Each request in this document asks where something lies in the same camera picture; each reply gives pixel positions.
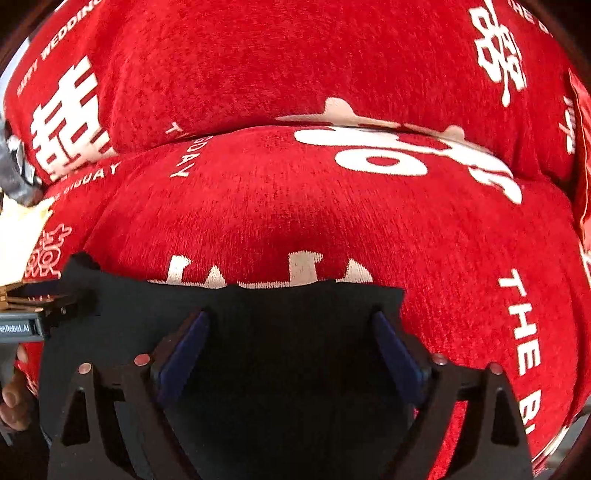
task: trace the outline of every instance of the blue gripper pad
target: blue gripper pad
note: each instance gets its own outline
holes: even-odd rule
[[[201,312],[178,342],[168,362],[161,368],[156,401],[162,408],[172,405],[181,396],[185,383],[205,345],[209,334],[209,323],[209,315]]]
[[[426,400],[428,373],[420,368],[382,312],[372,317],[375,339],[401,398],[415,406]]]

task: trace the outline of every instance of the red fabric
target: red fabric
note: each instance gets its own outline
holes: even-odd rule
[[[187,150],[204,143],[185,163],[194,161],[187,176],[174,176]],[[297,252],[322,256],[318,279],[344,278],[354,260],[373,282],[406,289],[403,322],[430,351],[472,367],[499,361],[519,400],[541,390],[526,424],[535,424],[535,455],[589,393],[591,291],[571,205],[549,181],[498,173],[519,187],[517,203],[510,190],[476,181],[484,170],[471,172],[448,147],[421,135],[259,127],[104,159],[51,187],[59,197],[45,231],[71,232],[59,247],[46,245],[53,256],[38,256],[45,263],[32,257],[27,278],[58,276],[81,249],[115,274],[194,284],[210,277],[213,286],[221,286],[216,269],[225,284],[280,286]],[[492,157],[478,158],[494,168]],[[367,171],[380,166],[394,170]],[[93,180],[100,169],[105,178]],[[185,258],[184,269],[169,270],[173,256],[177,264]],[[512,269],[525,297],[499,285]],[[516,340],[519,317],[509,307],[525,303],[536,333]],[[520,375],[518,345],[535,339],[540,364],[526,363]],[[461,421],[458,414],[433,478],[444,472]]]
[[[513,58],[516,78],[525,74],[518,81],[508,74],[507,106],[504,70],[497,67],[493,81],[475,43],[483,38],[475,23],[485,29],[495,16],[506,27],[500,58]],[[98,83],[92,92],[100,131],[110,139],[99,143],[104,149],[130,153],[181,135],[279,124],[280,117],[322,113],[328,98],[341,98],[363,117],[438,131],[459,125],[516,175],[544,173],[562,186],[573,168],[558,127],[563,98],[572,97],[570,63],[546,32],[513,0],[372,0],[363,8],[312,0],[69,0],[13,75],[7,114],[34,160],[33,112],[87,58]],[[499,38],[492,41],[499,48]],[[489,50],[483,55],[492,58]],[[172,122],[183,132],[169,131]],[[69,134],[79,135],[78,127]],[[81,153],[80,162],[100,156],[70,153]],[[51,181],[43,168],[39,173]]]
[[[576,97],[577,118],[577,186],[573,202],[574,219],[585,251],[591,250],[591,209],[589,208],[591,159],[591,96],[589,92],[573,73],[570,73],[570,82]]]
[[[52,16],[7,91],[43,180],[80,168],[47,192],[52,240],[26,280],[58,277],[84,249],[140,280],[403,287],[403,321],[430,351],[500,362],[519,400],[541,391],[525,425],[535,424],[533,455],[570,423],[591,385],[589,262],[555,185],[573,180],[572,130],[559,126],[573,92],[564,53],[527,10],[512,0],[88,5],[69,0]],[[501,62],[513,62],[506,105],[504,70],[494,79],[478,63],[494,17]],[[325,109],[340,116],[294,118]],[[296,120],[406,133],[285,126]],[[501,160],[408,133],[451,125]],[[39,163],[51,148],[61,168]],[[514,269],[523,292],[499,284]],[[535,333],[516,339],[515,309]],[[518,348],[525,358],[535,340],[540,363],[522,361],[521,375]],[[460,408],[433,478],[461,421]]]

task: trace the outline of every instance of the red velvet cloth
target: red velvet cloth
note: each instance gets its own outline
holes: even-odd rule
[[[577,124],[577,184],[573,202],[574,219],[579,236],[586,252],[591,251],[591,208],[589,198],[591,196],[589,178],[591,176],[591,96],[589,92],[573,72],[570,73],[570,81],[573,85],[576,103],[574,111]]]
[[[431,352],[472,367],[500,362],[519,400],[540,391],[525,425],[535,425],[538,454],[589,393],[591,292],[568,198],[549,181],[498,173],[519,187],[517,204],[475,180],[485,170],[442,154],[450,151],[439,140],[350,129],[343,140],[338,130],[216,136],[185,163],[194,161],[186,177],[171,175],[204,141],[100,160],[50,188],[57,200],[43,238],[53,240],[40,244],[26,279],[54,278],[83,249],[106,271],[142,280],[270,288],[349,274],[403,287],[404,324]],[[342,145],[326,145],[335,140]],[[523,292],[499,282],[517,275]],[[516,339],[519,311],[535,329]]]
[[[573,181],[572,129],[559,126],[573,92],[529,12],[512,0],[88,5],[46,23],[7,92],[44,181],[80,167],[47,192],[26,280],[58,277],[84,249],[140,280],[403,287],[405,326],[430,351],[504,366],[532,455],[570,424],[591,385],[588,259],[556,186]],[[481,64],[507,67],[508,95],[479,48]],[[497,158],[449,140],[460,128]],[[448,130],[410,133],[425,129]]]
[[[40,112],[46,119],[61,97],[77,99],[64,75],[77,66],[85,71],[87,58],[98,85],[81,100],[96,94],[100,132],[109,137],[98,145],[119,153],[183,134],[279,124],[277,118],[322,113],[327,98],[342,98],[363,117],[438,131],[459,125],[514,174],[544,173],[567,184],[573,156],[558,123],[564,97],[573,95],[570,63],[546,32],[513,0],[371,0],[363,7],[312,0],[70,0],[18,66],[7,114],[35,160],[33,112],[54,99]],[[488,70],[479,64],[479,47],[481,63],[492,62]],[[72,138],[76,144],[83,127],[83,114],[73,107],[68,113],[72,127],[60,134],[63,145]],[[173,122],[183,133],[171,130]],[[52,127],[61,131],[59,124],[56,119]],[[66,151],[66,161],[100,154],[78,145]],[[50,181],[43,168],[39,174]]]

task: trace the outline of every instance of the screw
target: screw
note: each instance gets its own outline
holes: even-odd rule
[[[499,364],[490,364],[488,368],[490,368],[491,372],[493,372],[495,375],[503,374],[503,367],[501,367]]]
[[[142,353],[141,355],[135,357],[134,363],[138,367],[143,367],[144,365],[148,365],[150,363],[150,360],[150,356],[147,353]]]
[[[447,365],[447,358],[441,353],[434,353],[431,360],[433,360],[433,363],[440,365],[441,367]]]
[[[78,367],[78,373],[80,375],[86,375],[90,370],[92,370],[92,365],[88,362]]]

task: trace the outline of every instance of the human hand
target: human hand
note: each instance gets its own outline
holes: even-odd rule
[[[17,358],[23,363],[28,361],[27,352],[22,345],[18,346]],[[12,381],[2,389],[2,399],[4,402],[0,404],[0,419],[19,432],[29,428],[33,394],[29,392],[27,378],[20,370],[15,370]]]

